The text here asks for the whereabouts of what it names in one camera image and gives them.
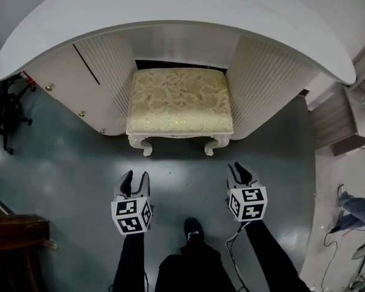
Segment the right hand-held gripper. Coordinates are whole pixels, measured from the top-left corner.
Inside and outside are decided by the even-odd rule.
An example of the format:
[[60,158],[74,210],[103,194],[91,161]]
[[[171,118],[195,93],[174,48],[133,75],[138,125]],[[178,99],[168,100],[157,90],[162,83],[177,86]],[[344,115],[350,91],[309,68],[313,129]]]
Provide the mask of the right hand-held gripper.
[[[258,182],[253,180],[252,173],[238,162],[234,163],[234,167],[240,180],[236,177],[233,166],[228,164],[226,167],[228,208],[233,220],[238,222],[262,220],[268,204],[266,187],[259,186]],[[239,187],[239,183],[249,187]]]

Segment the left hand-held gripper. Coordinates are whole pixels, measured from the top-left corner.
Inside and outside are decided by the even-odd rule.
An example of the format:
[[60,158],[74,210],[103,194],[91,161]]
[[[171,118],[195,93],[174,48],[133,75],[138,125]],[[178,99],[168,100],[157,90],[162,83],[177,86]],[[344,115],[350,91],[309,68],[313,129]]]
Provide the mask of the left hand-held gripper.
[[144,172],[139,188],[131,196],[133,171],[123,174],[114,188],[114,199],[111,202],[111,215],[114,224],[121,235],[140,234],[147,232],[153,216],[150,196],[150,177]]

